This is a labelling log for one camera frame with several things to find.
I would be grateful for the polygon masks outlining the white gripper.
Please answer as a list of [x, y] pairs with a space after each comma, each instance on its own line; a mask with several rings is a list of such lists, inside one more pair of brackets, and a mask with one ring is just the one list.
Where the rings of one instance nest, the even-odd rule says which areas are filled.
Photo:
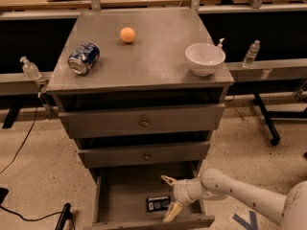
[[171, 187], [174, 187], [176, 202], [171, 202], [168, 211], [163, 219], [164, 222], [171, 222], [183, 209], [183, 205], [189, 205], [196, 200], [203, 199], [207, 190], [201, 183], [199, 177], [193, 179], [176, 180], [167, 175], [161, 178]]

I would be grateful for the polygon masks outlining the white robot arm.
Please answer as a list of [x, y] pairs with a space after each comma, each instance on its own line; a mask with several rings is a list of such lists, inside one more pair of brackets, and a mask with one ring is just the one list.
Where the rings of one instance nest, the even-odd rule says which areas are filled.
[[280, 230], [307, 230], [306, 181], [296, 184], [287, 195], [282, 195], [235, 180], [213, 168], [204, 170], [193, 179], [176, 180], [167, 175], [161, 178], [173, 188], [175, 198], [170, 203], [164, 222], [171, 222], [185, 205], [197, 200], [232, 196], [274, 222]]

